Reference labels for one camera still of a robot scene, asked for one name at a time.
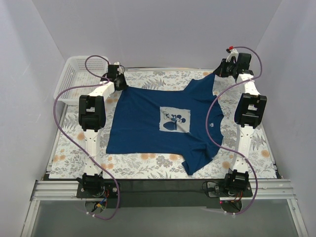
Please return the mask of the aluminium frame rail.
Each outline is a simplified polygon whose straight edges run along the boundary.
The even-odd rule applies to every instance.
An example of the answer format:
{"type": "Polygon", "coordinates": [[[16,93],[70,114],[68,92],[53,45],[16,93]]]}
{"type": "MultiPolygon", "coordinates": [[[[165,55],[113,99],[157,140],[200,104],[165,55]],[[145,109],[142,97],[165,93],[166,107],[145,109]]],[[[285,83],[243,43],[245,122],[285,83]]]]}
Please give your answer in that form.
{"type": "MultiPolygon", "coordinates": [[[[77,194],[77,181],[36,181],[31,199],[72,200],[77,194]]],[[[261,179],[258,181],[257,199],[295,199],[290,180],[261,179]]]]}

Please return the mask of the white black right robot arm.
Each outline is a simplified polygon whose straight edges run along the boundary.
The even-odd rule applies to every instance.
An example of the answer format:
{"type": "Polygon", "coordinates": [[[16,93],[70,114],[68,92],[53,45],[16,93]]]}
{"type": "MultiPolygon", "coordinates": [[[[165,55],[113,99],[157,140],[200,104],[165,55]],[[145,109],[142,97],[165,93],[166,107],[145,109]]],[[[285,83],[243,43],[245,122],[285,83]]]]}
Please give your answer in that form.
{"type": "Polygon", "coordinates": [[[228,49],[228,53],[229,56],[222,59],[214,73],[222,78],[232,76],[236,84],[241,85],[241,97],[234,116],[237,124],[237,152],[234,153],[233,165],[228,169],[223,184],[224,192],[235,196],[250,190],[246,158],[255,129],[262,121],[267,97],[260,94],[255,86],[253,72],[249,69],[251,54],[239,53],[236,49],[228,49]]]}

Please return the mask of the white plastic basket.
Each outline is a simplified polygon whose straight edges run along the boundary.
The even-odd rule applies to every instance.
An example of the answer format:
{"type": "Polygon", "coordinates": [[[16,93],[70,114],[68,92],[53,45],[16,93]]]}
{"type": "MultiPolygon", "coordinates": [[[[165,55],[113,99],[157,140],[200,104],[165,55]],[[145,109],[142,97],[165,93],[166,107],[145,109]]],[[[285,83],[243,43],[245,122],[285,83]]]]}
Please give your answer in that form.
{"type": "Polygon", "coordinates": [[[87,85],[98,84],[100,78],[94,75],[102,76],[108,70],[108,58],[101,59],[87,56],[73,56],[67,59],[64,69],[57,83],[53,97],[56,98],[60,92],[69,87],[86,86],[85,88],[76,88],[66,91],[59,97],[59,101],[67,105],[78,105],[79,97],[87,95],[94,90],[87,85]]]}

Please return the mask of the blue printed t-shirt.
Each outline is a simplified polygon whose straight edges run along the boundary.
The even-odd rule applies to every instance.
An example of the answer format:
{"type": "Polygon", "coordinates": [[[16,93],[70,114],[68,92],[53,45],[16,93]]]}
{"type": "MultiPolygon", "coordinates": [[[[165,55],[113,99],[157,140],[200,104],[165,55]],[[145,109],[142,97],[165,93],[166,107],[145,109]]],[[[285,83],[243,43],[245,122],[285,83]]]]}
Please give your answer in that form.
{"type": "Polygon", "coordinates": [[[177,154],[188,175],[209,164],[223,142],[224,117],[213,94],[215,75],[180,91],[129,87],[116,105],[106,152],[177,154]]]}

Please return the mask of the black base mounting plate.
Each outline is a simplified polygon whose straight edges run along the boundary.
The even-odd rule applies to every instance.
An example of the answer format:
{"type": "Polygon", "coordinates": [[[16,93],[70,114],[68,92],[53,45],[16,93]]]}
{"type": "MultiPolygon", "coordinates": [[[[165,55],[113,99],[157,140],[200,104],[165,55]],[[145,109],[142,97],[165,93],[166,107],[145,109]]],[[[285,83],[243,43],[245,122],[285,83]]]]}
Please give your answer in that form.
{"type": "Polygon", "coordinates": [[[100,201],[108,208],[207,207],[220,208],[220,198],[239,202],[253,196],[252,188],[229,188],[223,179],[110,179],[95,183],[77,178],[77,198],[100,201]]]}

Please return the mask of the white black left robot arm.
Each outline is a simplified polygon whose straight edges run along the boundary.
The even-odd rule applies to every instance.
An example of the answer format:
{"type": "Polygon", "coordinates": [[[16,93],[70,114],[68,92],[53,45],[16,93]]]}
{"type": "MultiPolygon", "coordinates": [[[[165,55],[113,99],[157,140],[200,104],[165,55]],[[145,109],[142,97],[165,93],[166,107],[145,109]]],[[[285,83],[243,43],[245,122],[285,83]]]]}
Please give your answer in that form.
{"type": "Polygon", "coordinates": [[[99,87],[79,98],[79,124],[83,129],[85,151],[89,154],[79,182],[84,191],[96,198],[105,191],[102,169],[99,167],[101,132],[106,124],[105,101],[115,91],[128,88],[120,62],[110,64],[103,76],[109,79],[108,83],[102,80],[99,87]]]}

